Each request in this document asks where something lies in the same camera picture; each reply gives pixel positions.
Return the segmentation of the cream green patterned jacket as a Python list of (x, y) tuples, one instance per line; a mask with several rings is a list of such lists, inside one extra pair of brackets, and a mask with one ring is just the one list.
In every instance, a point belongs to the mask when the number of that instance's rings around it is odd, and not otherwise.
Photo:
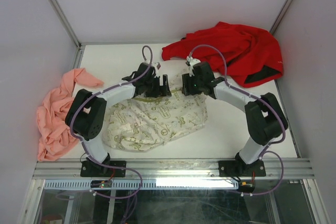
[(108, 107), (102, 141), (108, 150), (146, 152), (196, 132), (207, 121), (206, 96), (182, 93), (182, 78), (169, 80), (171, 96), (140, 95)]

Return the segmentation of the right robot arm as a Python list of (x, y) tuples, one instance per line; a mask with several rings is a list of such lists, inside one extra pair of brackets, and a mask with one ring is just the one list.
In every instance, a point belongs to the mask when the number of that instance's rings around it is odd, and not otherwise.
[(206, 62), (192, 59), (186, 65), (188, 72), (182, 75), (185, 96), (202, 93), (245, 113), (249, 139), (226, 171), (249, 174), (271, 143), (279, 136), (286, 137), (288, 122), (276, 96), (270, 92), (257, 96), (230, 84), (224, 77), (216, 78)]

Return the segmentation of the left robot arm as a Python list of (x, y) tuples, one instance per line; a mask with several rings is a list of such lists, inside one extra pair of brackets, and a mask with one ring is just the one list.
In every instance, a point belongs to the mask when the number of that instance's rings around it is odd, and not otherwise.
[(103, 144), (107, 130), (106, 113), (112, 106), (139, 95), (157, 98), (170, 96), (168, 77), (159, 76), (160, 64), (143, 62), (131, 75), (118, 84), (97, 93), (86, 89), (77, 92), (66, 115), (65, 124), (72, 136), (78, 138), (86, 154), (94, 160), (91, 169), (99, 176), (110, 170), (110, 155)]

